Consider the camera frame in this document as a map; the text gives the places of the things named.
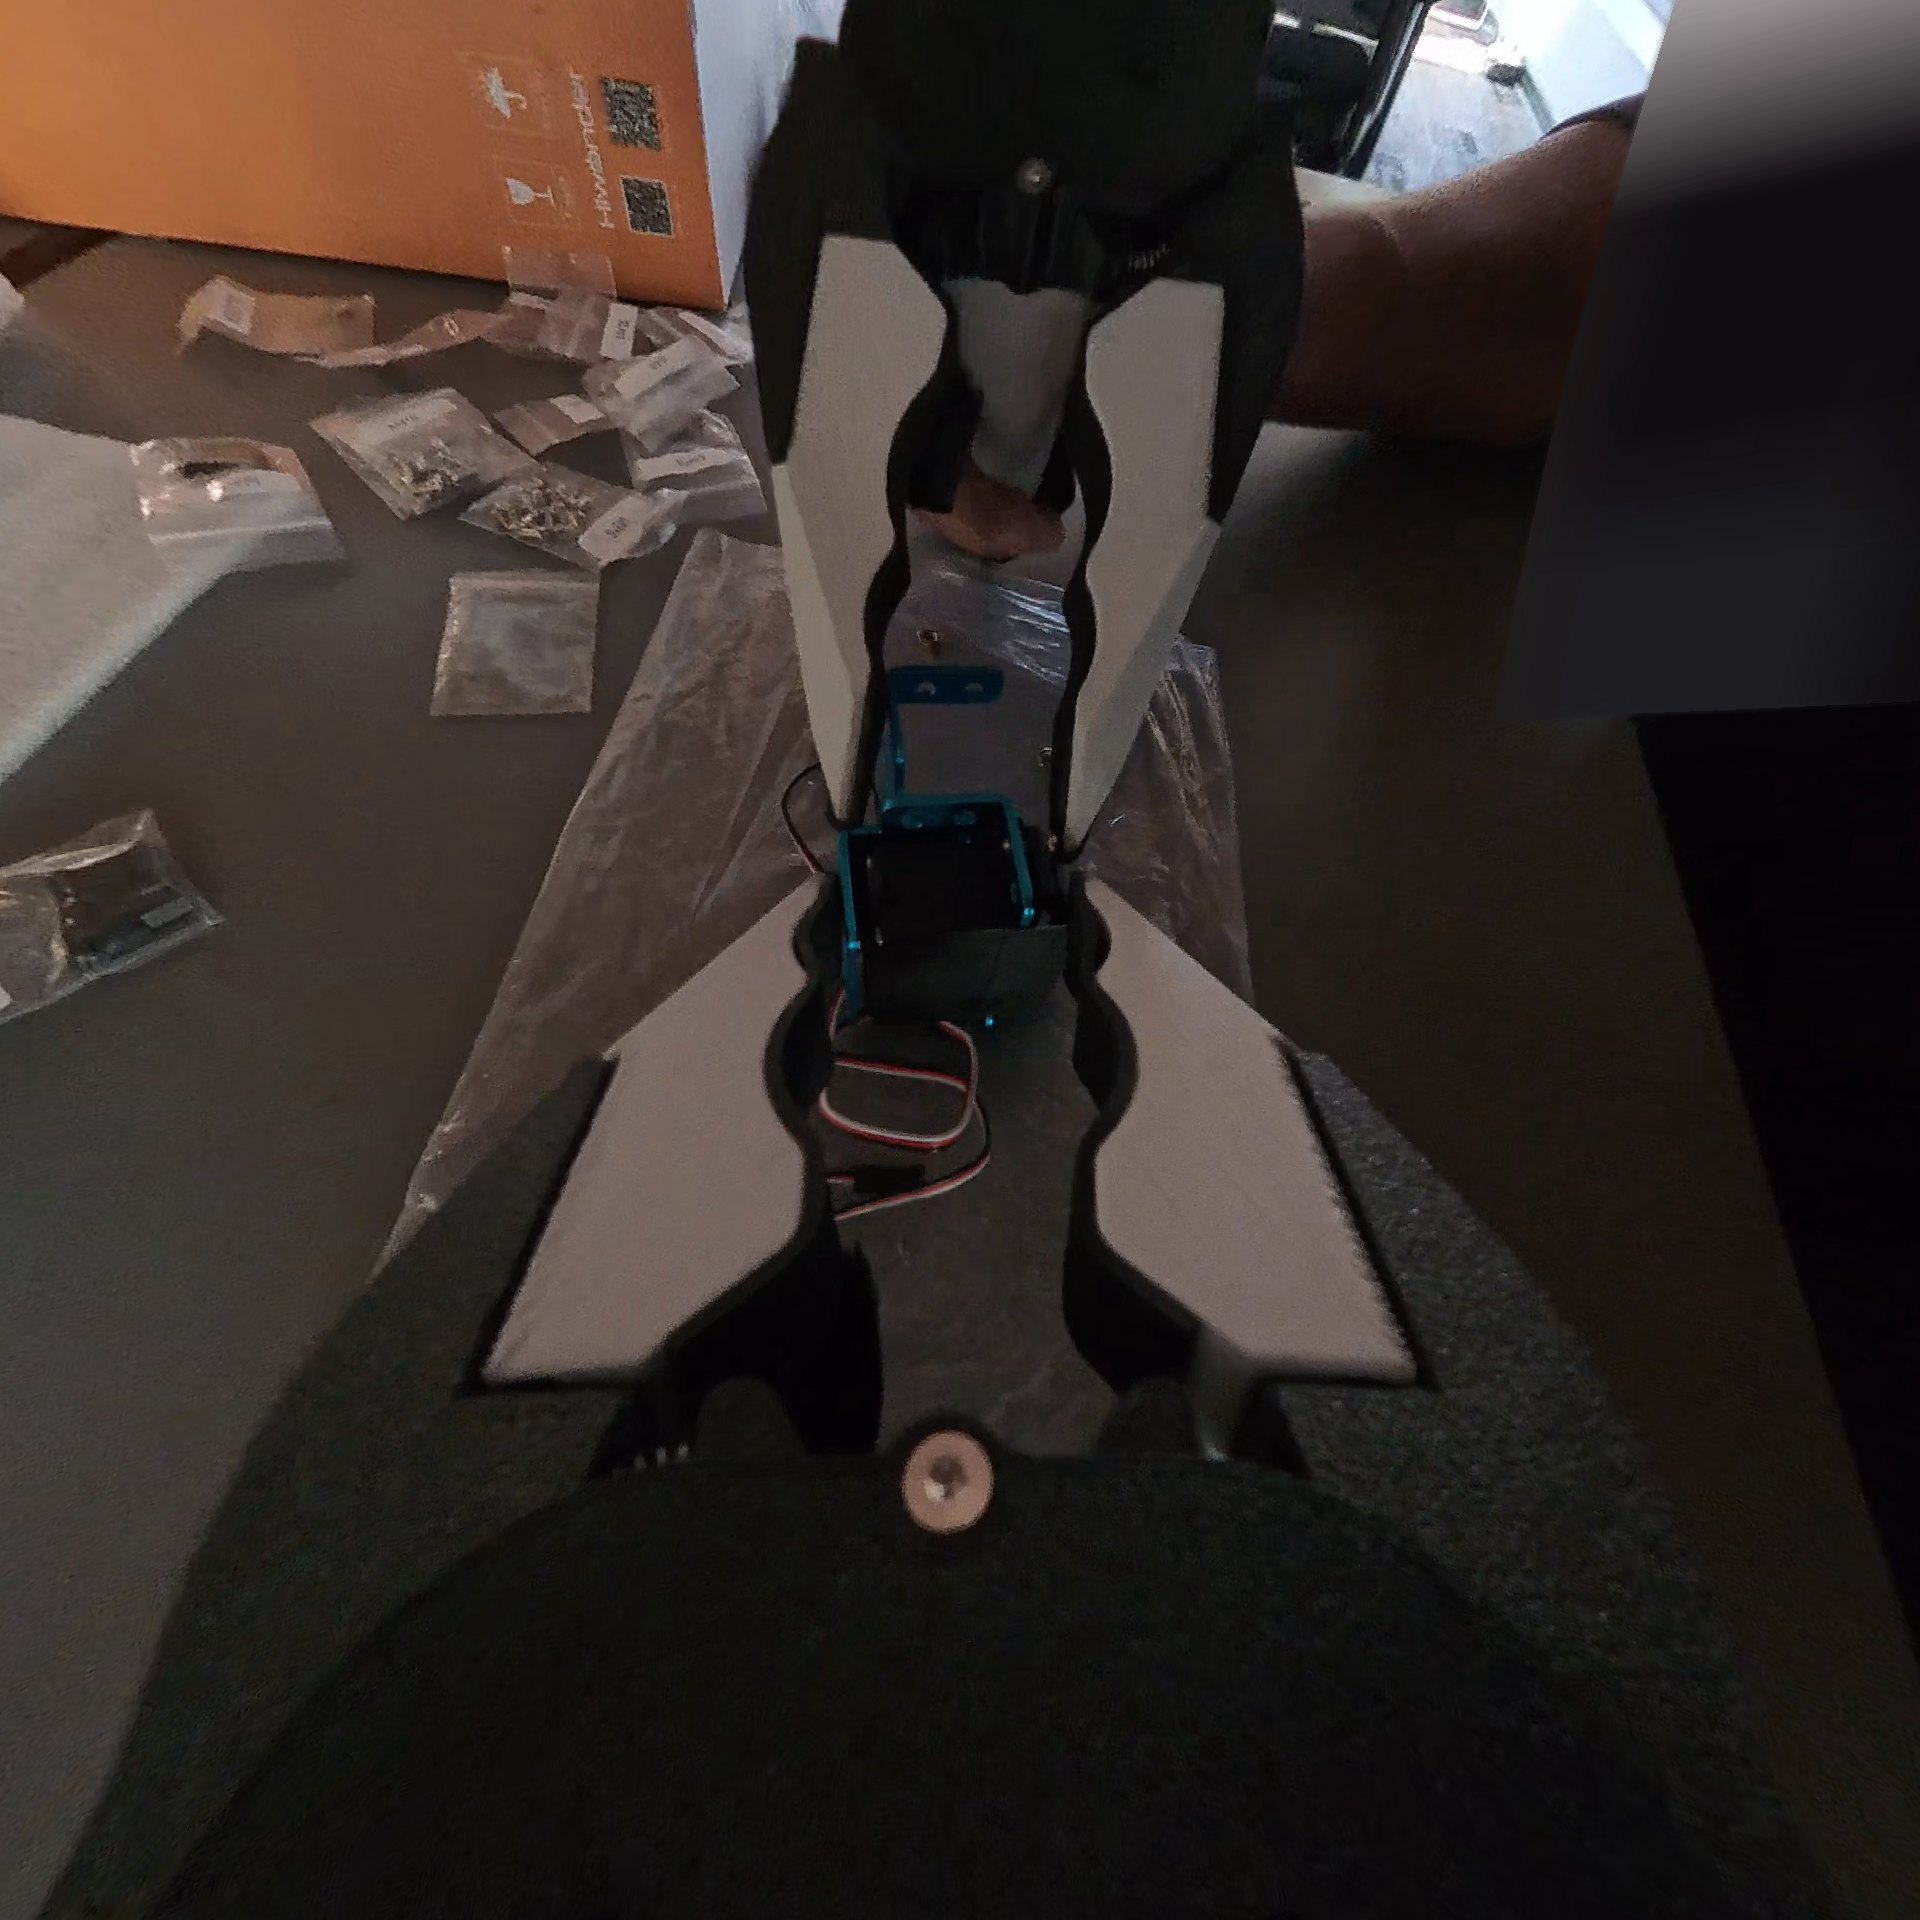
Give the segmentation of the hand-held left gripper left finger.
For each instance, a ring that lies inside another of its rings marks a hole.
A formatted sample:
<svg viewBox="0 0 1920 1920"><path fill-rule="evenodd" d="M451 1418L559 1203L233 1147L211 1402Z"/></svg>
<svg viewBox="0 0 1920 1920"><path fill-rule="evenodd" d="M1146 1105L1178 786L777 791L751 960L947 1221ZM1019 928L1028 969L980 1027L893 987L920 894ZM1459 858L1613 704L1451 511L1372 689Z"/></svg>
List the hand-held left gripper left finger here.
<svg viewBox="0 0 1920 1920"><path fill-rule="evenodd" d="M753 1379L805 1453L875 1453L879 1290L837 1231L816 1127L841 950L840 894L808 880L613 1046L482 1390L613 1389L616 1456L651 1458Z"/></svg>

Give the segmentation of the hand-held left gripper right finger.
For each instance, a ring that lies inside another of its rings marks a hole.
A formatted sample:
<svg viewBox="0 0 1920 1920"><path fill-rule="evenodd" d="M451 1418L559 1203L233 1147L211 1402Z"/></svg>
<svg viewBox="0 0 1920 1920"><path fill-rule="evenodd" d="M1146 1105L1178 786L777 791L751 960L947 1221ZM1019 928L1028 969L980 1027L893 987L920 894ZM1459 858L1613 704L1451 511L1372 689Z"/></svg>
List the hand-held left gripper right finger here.
<svg viewBox="0 0 1920 1920"><path fill-rule="evenodd" d="M1064 1319L1115 1395L1186 1392L1195 1446L1300 1464L1285 1386L1413 1389L1420 1354L1280 1032L1104 880L1073 888Z"/></svg>

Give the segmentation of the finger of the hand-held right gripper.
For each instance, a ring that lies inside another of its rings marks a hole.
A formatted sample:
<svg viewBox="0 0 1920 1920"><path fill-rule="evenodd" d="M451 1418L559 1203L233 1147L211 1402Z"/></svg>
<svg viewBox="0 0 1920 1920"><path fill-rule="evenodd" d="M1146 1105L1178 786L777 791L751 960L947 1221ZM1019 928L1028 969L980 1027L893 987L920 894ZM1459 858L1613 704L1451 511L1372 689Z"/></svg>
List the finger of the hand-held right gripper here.
<svg viewBox="0 0 1920 1920"><path fill-rule="evenodd" d="M811 752L835 829L866 824L908 495L965 378L951 302L893 242L823 241L775 511Z"/></svg>
<svg viewBox="0 0 1920 1920"><path fill-rule="evenodd" d="M1065 598L1073 672L1049 801L1065 858L1089 842L1133 751L1218 541L1223 310L1209 281L1153 279L1090 326L1068 397L1085 541Z"/></svg>

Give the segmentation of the person's right forearm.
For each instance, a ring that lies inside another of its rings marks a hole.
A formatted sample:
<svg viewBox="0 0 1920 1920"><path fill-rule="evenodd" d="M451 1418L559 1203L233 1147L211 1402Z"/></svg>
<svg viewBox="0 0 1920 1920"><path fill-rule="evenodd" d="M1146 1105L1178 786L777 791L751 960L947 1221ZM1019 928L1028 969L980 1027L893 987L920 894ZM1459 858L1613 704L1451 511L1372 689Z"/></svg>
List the person's right forearm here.
<svg viewBox="0 0 1920 1920"><path fill-rule="evenodd" d="M1306 218L1273 424L1482 449L1549 438L1647 94L1402 200Z"/></svg>

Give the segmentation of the grey desk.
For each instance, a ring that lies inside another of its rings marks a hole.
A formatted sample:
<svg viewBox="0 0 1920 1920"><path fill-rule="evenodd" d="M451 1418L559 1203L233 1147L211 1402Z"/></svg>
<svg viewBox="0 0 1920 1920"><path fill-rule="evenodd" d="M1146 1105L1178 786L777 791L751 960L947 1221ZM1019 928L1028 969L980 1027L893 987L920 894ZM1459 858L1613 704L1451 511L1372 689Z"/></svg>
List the grey desk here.
<svg viewBox="0 0 1920 1920"><path fill-rule="evenodd" d="M227 923L5 1027L5 1917L97 1801L186 1560L369 1282L675 558L587 719L428 715L487 563L307 455L347 567L218 584L5 782L5 861L130 810ZM1632 734L1512 725L1538 462L1273 430L1192 635L1256 994L1543 1282L1682 1511L1793 1818L1915 1917L1915 1673Z"/></svg>

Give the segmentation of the person's right hand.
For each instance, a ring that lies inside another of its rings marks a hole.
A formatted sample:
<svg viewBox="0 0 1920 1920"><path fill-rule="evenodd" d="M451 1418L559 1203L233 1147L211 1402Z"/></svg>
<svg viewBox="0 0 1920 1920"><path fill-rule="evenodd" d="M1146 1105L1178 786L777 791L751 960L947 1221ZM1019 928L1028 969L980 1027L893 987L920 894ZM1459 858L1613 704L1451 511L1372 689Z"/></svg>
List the person's right hand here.
<svg viewBox="0 0 1920 1920"><path fill-rule="evenodd" d="M1075 478L1060 449L1028 491L971 459L927 455L909 471L908 501L936 537L975 560L1043 560L1065 546Z"/></svg>

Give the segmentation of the pile of small screw bags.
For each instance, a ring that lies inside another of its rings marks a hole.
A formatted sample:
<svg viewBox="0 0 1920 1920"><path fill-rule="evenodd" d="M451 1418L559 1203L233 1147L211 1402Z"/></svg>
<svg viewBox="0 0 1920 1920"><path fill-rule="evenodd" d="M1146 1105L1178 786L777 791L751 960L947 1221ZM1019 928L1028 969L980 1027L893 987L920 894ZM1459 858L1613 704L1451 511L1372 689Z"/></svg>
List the pile of small screw bags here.
<svg viewBox="0 0 1920 1920"><path fill-rule="evenodd" d="M457 514L539 560L449 579L437 719L587 713L603 576L680 533L764 512L722 407L753 367L747 310L620 301L600 256L511 255L493 310L455 306L389 342L369 296L271 296L215 278L179 320L181 346L201 339L328 373L479 349L572 371L564 391L492 410L440 385L349 398L309 424L399 522Z"/></svg>

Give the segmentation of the clear plastic bag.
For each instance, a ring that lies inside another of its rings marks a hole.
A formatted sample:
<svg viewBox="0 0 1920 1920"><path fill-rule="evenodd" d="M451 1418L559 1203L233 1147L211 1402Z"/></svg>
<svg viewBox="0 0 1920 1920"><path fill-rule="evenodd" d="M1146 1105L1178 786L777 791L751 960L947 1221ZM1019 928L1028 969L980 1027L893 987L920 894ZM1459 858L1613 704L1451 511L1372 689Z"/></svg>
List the clear plastic bag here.
<svg viewBox="0 0 1920 1920"><path fill-rule="evenodd" d="M924 560L890 658L1004 670L983 710L908 707L914 789L987 789L1037 818L1065 685L1064 598ZM467 1070L428 1139L383 1259L424 1229L562 1073L620 1041L784 901L832 848L810 773L783 569L771 546L698 535L552 855ZM1251 997L1236 789L1216 658L1178 641L1089 842L1089 873ZM978 1039L986 1120L936 1160L960 1192L853 1223L881 1297L882 1437L963 1414L1013 1449L1081 1456L1114 1407L1060 1310L1073 1152L1093 1118L1071 1065L1073 999Z"/></svg>

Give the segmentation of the small clear parts bag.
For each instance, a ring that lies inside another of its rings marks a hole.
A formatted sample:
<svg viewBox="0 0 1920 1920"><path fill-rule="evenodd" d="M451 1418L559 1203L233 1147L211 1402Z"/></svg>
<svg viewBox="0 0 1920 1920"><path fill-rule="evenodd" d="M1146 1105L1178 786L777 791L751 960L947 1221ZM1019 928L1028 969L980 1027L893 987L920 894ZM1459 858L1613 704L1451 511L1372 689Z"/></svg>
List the small clear parts bag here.
<svg viewBox="0 0 1920 1920"><path fill-rule="evenodd" d="M346 563L319 490L291 449L257 440L149 440L128 450L138 509L172 571Z"/></svg>

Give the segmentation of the small bag of black parts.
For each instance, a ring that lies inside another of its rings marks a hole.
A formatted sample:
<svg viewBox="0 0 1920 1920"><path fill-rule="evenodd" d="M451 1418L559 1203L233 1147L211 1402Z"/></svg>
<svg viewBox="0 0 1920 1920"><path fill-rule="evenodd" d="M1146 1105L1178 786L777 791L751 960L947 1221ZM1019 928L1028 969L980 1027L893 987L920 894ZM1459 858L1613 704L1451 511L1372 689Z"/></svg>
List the small bag of black parts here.
<svg viewBox="0 0 1920 1920"><path fill-rule="evenodd" d="M141 969L224 914L144 808L2 869L2 1024Z"/></svg>

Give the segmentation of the orange cardboard box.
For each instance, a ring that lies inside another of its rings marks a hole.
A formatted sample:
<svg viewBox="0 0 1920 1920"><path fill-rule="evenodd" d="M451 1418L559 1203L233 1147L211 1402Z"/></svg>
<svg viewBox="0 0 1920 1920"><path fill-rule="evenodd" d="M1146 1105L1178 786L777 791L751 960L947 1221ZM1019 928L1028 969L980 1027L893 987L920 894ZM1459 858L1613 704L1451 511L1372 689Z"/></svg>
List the orange cardboard box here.
<svg viewBox="0 0 1920 1920"><path fill-rule="evenodd" d="M2 202L49 224L715 310L783 5L5 3Z"/></svg>

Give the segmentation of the white foam sheet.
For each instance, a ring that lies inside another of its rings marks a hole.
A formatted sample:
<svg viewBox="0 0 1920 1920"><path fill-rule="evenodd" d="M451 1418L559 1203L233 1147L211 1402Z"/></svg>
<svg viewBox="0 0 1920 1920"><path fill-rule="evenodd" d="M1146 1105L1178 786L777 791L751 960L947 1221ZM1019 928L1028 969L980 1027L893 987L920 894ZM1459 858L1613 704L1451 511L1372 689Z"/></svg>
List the white foam sheet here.
<svg viewBox="0 0 1920 1920"><path fill-rule="evenodd" d="M16 776L223 579L149 543L128 450L12 410L40 398L40 346L5 335L2 777Z"/></svg>

